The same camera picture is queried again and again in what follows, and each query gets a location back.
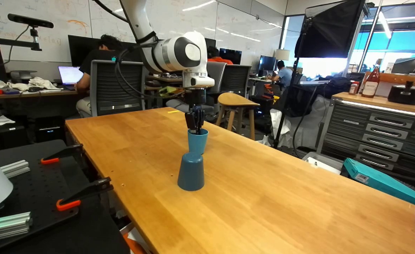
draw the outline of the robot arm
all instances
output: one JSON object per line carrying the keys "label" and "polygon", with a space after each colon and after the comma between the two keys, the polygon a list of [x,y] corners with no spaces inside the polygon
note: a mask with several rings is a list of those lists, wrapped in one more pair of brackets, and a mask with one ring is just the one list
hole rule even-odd
{"label": "robot arm", "polygon": [[142,47],[145,65],[152,72],[182,72],[183,88],[210,88],[214,81],[207,77],[206,43],[200,33],[192,32],[181,37],[159,41],[150,26],[145,0],[120,0],[123,12]]}

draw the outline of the chair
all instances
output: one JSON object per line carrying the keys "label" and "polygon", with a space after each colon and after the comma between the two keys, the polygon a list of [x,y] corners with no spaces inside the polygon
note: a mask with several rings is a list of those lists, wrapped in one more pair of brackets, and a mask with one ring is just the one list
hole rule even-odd
{"label": "chair", "polygon": [[251,67],[247,65],[226,65],[220,92],[234,92],[247,98],[247,84]]}
{"label": "chair", "polygon": [[144,67],[142,63],[123,61],[121,74],[111,61],[94,60],[90,75],[92,116],[144,111]]}
{"label": "chair", "polygon": [[241,119],[243,119],[243,112],[248,111],[248,116],[250,116],[250,139],[254,140],[255,139],[255,132],[254,132],[254,109],[258,108],[260,105],[255,102],[251,102],[237,94],[222,94],[219,96],[219,106],[220,106],[220,112],[217,116],[217,122],[216,125],[220,126],[222,125],[222,119],[223,119],[223,113],[229,113],[227,118],[227,130],[233,130],[233,125],[234,125],[234,118],[236,113],[238,115],[238,129],[241,129]]}

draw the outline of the wall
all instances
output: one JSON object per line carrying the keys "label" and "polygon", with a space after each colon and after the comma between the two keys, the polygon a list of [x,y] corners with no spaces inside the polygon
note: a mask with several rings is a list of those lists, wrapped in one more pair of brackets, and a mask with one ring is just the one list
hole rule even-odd
{"label": "wall", "polygon": [[[120,9],[118,0],[103,0],[103,3],[111,10]],[[207,0],[148,0],[145,8],[150,23],[159,39],[196,30],[207,39],[217,40],[219,48],[243,51],[241,64],[244,65],[255,65],[260,56],[272,56],[278,48],[285,0],[282,3],[278,0],[219,0],[209,2],[210,5],[199,10],[183,12],[186,8],[203,3]],[[111,34],[123,41],[135,41],[127,23],[107,15],[92,0],[46,3],[39,0],[6,3],[0,0],[0,39],[14,40],[25,29],[25,24],[8,22],[8,13],[48,20],[55,27],[52,30],[38,29],[38,43],[42,51],[14,47],[13,63],[7,65],[7,70],[17,70],[20,68],[17,63],[24,61],[70,63],[68,34],[96,39],[102,34]],[[28,32],[21,37],[21,41],[31,41]],[[8,58],[8,50],[10,47],[1,47],[4,60]]]}
{"label": "wall", "polygon": [[[334,3],[339,0],[288,0],[286,6],[286,16],[293,16],[293,15],[305,15],[305,9],[310,6],[319,6],[319,5],[326,5],[326,3]],[[391,6],[391,5],[408,5],[408,3],[415,3],[415,0],[382,0],[382,6]]]}
{"label": "wall", "polygon": [[269,8],[281,15],[286,13],[288,0],[257,0],[257,2],[260,2],[261,5]]}

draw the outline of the stool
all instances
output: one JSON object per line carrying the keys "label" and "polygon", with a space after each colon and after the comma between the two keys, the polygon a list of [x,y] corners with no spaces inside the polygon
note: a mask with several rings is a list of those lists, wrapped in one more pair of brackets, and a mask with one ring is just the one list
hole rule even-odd
{"label": "stool", "polygon": [[260,106],[258,104],[254,104],[254,102],[251,102],[240,95],[236,95],[236,94],[222,94],[219,96],[219,106],[220,106],[220,111],[219,111],[216,125],[220,126],[223,113],[229,113],[227,127],[226,127],[227,130],[233,130],[236,112],[238,113],[238,126],[241,127],[243,111],[248,111],[248,113],[250,113],[250,139],[251,140],[255,139],[254,108],[258,108]]}

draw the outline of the person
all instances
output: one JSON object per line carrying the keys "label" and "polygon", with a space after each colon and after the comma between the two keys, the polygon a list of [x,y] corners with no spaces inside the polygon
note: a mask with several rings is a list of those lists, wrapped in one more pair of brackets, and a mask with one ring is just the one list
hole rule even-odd
{"label": "person", "polygon": [[277,63],[278,75],[275,75],[275,84],[282,91],[284,87],[289,87],[292,81],[292,71],[285,67],[284,61]]}
{"label": "person", "polygon": [[[111,60],[117,56],[117,51],[121,50],[121,41],[111,36],[102,36],[99,40],[99,48],[92,51],[80,65],[80,72],[83,72],[80,81],[76,84],[75,89],[78,94],[89,94],[90,89],[90,72],[93,60]],[[86,96],[76,104],[76,111],[79,116],[89,118],[92,116],[90,98]]]}
{"label": "person", "polygon": [[227,65],[233,65],[233,61],[224,60],[219,56],[219,50],[216,47],[207,47],[207,63],[224,63]]}
{"label": "person", "polygon": [[269,136],[272,135],[272,120],[271,120],[271,109],[274,105],[274,88],[272,82],[264,84],[262,92],[260,92],[257,96],[250,96],[250,101],[260,104],[260,112],[262,113],[264,120],[264,137],[260,140],[261,144],[271,146],[269,144]]}

